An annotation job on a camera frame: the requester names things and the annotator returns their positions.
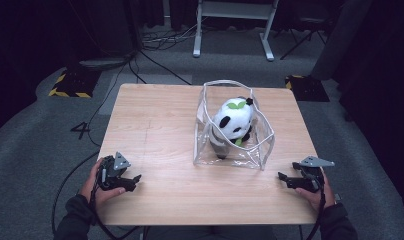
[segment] clear plastic box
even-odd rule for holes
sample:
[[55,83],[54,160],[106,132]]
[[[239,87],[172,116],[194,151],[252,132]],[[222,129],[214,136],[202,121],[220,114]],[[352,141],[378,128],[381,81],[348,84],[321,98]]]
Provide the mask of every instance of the clear plastic box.
[[[237,146],[227,139],[212,120],[224,102],[236,97],[253,99],[252,131],[250,138],[241,146]],[[210,144],[212,128],[216,128],[224,138],[220,143],[226,154],[224,159],[217,156],[218,149],[215,151]],[[203,85],[196,114],[194,164],[264,170],[267,159],[273,150],[274,141],[274,131],[259,110],[258,101],[251,88],[232,80],[217,80]]]

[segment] cable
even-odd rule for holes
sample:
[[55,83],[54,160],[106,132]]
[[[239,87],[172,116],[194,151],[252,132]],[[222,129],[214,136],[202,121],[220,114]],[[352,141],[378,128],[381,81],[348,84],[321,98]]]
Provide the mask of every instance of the cable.
[[86,159],[84,159],[83,161],[81,161],[75,168],[73,168],[71,170],[71,172],[67,175],[67,177],[64,179],[64,181],[62,181],[62,184],[59,187],[58,192],[56,193],[55,201],[54,201],[53,206],[52,206],[52,233],[53,233],[53,235],[55,235],[55,233],[56,233],[56,227],[55,227],[56,203],[58,202],[58,198],[59,198],[59,195],[61,194],[62,188],[64,187],[64,185],[68,181],[68,179],[71,177],[71,175],[75,172],[75,170],[77,170],[79,167],[81,167],[81,165],[83,165],[89,159],[96,156],[96,154],[98,154],[98,153],[99,153],[99,150],[96,151],[95,153],[93,153],[92,155],[90,155],[89,157],[87,157]]
[[143,227],[143,240],[146,240],[148,237],[150,226]]
[[130,71],[137,77],[137,82],[140,79],[140,81],[142,81],[144,84],[147,84],[147,82],[145,80],[143,80],[143,78],[141,78],[136,72],[134,72],[134,70],[131,68],[130,62],[128,62],[128,67],[130,68]]
[[[157,51],[157,50],[167,50],[169,48],[174,47],[177,43],[181,43],[186,41],[189,38],[194,38],[196,36],[195,32],[196,32],[196,26],[197,24],[193,25],[192,27],[190,27],[189,29],[187,29],[186,31],[182,32],[182,33],[176,33],[173,34],[171,36],[166,37],[166,35],[168,33],[170,33],[171,31],[167,31],[162,37],[158,37],[158,33],[148,33],[149,35],[154,34],[155,37],[154,38],[149,38],[147,40],[143,40],[143,43],[154,43],[154,42],[158,42],[158,46],[157,47],[153,47],[153,46],[147,46],[145,45],[143,47],[144,50],[147,51]],[[171,46],[162,48],[162,46],[166,43],[171,43]]]
[[[103,100],[102,104],[99,105],[99,107],[98,107],[98,108],[96,109],[96,111],[93,113],[93,116],[90,118],[89,124],[88,124],[88,128],[89,128],[89,129],[90,129],[90,124],[91,124],[93,118],[95,117],[96,113],[97,113],[97,112],[99,111],[99,109],[103,106],[103,104],[105,104],[106,100],[108,99],[109,95],[110,95],[111,92],[112,92],[112,89],[114,89],[115,85],[117,84],[118,77],[119,77],[119,75],[121,74],[121,72],[123,71],[123,69],[124,69],[124,67],[125,67],[126,64],[127,64],[127,62],[122,65],[121,70],[118,72],[117,76],[115,77],[115,82],[114,82],[114,84],[112,85],[111,89],[109,89],[108,94],[106,94],[106,97],[105,97],[105,99]],[[94,145],[96,145],[96,146],[98,146],[98,147],[101,147],[100,144],[98,144],[98,143],[96,143],[96,142],[93,141],[92,137],[90,136],[90,131],[87,132],[87,136],[89,136],[90,141],[91,141]]]
[[317,220],[315,221],[315,225],[311,230],[311,233],[307,237],[307,240],[311,240],[315,233],[317,232],[318,228],[320,227],[320,219],[321,215],[323,214],[324,205],[326,204],[326,195],[324,194],[324,185],[321,184],[317,178],[314,178],[314,181],[320,186],[321,198],[320,198],[320,209],[318,210]]
[[172,73],[174,76],[176,76],[177,78],[181,79],[183,82],[187,83],[188,85],[192,85],[191,83],[189,83],[188,81],[186,81],[185,79],[183,79],[182,77],[180,77],[179,75],[175,74],[173,71],[171,71],[170,69],[162,66],[161,64],[155,62],[155,60],[153,60],[152,58],[150,58],[148,55],[146,55],[144,52],[139,51],[141,54],[143,54],[143,56],[145,56],[147,59],[149,59],[151,62],[155,63],[156,65],[162,67],[163,69],[167,70],[168,72]]
[[100,177],[100,169],[98,169],[97,173],[96,173],[96,178],[95,178],[95,182],[93,184],[93,189],[92,192],[90,194],[90,208],[93,211],[93,214],[96,217],[97,223],[99,225],[99,227],[105,232],[106,235],[108,235],[111,239],[114,240],[122,240],[125,239],[127,236],[129,236],[130,234],[132,234],[136,229],[139,228],[139,226],[135,226],[134,228],[132,228],[130,231],[128,231],[126,234],[124,234],[121,237],[116,237],[114,236],[114,234],[111,233],[111,231],[109,231],[109,229],[102,223],[102,221],[99,218],[99,215],[97,214],[96,211],[96,191],[99,189],[99,185],[97,184],[97,180]]
[[301,225],[298,225],[298,227],[299,227],[299,238],[300,238],[301,240],[304,240],[304,234],[302,233],[302,226],[301,226]]
[[139,74],[139,72],[140,72],[140,67],[139,67],[139,64],[137,64],[137,58],[134,59],[134,64],[136,64],[136,67],[137,67],[137,74]]

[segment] gray carpet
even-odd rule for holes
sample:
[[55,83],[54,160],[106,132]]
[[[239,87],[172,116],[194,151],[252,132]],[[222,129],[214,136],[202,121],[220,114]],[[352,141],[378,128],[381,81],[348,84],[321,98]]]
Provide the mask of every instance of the gray carpet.
[[[286,75],[310,73],[321,52],[321,41],[314,37],[280,61],[279,57],[294,44],[293,38],[286,32],[273,38],[273,33],[269,41],[276,60],[268,62],[259,41],[260,31],[204,34],[202,54],[197,59],[192,57],[193,39],[168,50],[145,53],[194,85],[231,79],[249,87],[283,88]],[[131,66],[135,71],[139,69],[143,79],[174,79],[141,54]],[[89,136],[79,140],[79,133],[70,129],[89,122],[94,115],[91,139],[98,144],[103,141],[116,91],[111,92],[103,108],[99,107],[120,69],[103,72],[90,99],[49,97],[61,71],[42,79],[36,89],[38,100],[0,129],[0,239],[51,239],[50,219],[58,187],[69,171],[98,150]],[[126,67],[118,80],[120,84],[136,82],[137,78]],[[179,83],[170,80],[159,83]],[[342,196],[360,239],[404,239],[404,208],[399,194],[360,130],[344,120],[337,84],[329,80],[323,85],[330,102],[298,105],[318,155],[336,163],[336,167],[326,169],[333,189]],[[56,224],[65,214],[65,202],[81,187],[95,160],[86,162],[65,185],[56,209]],[[303,226],[305,237],[311,228]],[[125,233],[116,227],[112,230],[117,235]],[[278,239],[299,239],[297,226],[279,225],[274,231]],[[98,227],[91,228],[89,238],[108,239]],[[139,239],[139,234],[128,239]]]

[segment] wooden table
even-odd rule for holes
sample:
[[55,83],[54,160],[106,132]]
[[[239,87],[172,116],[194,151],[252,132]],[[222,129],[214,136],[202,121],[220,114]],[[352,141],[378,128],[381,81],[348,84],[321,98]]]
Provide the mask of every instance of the wooden table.
[[277,177],[300,176],[292,162],[316,152],[290,90],[254,88],[276,134],[264,171],[194,165],[201,86],[123,84],[99,157],[121,152],[142,174],[132,193],[99,211],[107,225],[307,224],[316,214]]

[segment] human hand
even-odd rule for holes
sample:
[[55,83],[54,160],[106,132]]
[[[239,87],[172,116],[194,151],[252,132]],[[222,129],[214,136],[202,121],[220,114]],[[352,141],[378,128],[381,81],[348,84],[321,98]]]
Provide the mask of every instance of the human hand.
[[[91,192],[93,190],[93,185],[95,184],[96,181],[96,174],[99,169],[100,164],[102,163],[103,158],[100,158],[96,164],[92,167],[90,170],[90,175],[87,178],[86,182],[84,183],[83,187],[80,190],[80,194],[83,195],[86,199],[87,202],[90,203],[90,197],[91,197]],[[106,201],[109,199],[119,196],[121,194],[125,193],[125,188],[119,187],[119,188],[114,188],[111,190],[103,191],[103,190],[98,190],[96,191],[96,196],[95,196],[95,201],[96,201],[96,210],[99,209]]]
[[[324,204],[324,209],[333,206],[336,204],[336,199],[333,193],[332,188],[329,185],[329,180],[327,179],[326,174],[323,172],[324,176],[324,195],[326,196],[326,203]],[[301,195],[303,198],[308,200],[311,206],[315,209],[315,211],[319,212],[320,210],[320,201],[321,201],[321,192],[317,191],[316,193],[312,193],[303,188],[296,188],[295,191]]]

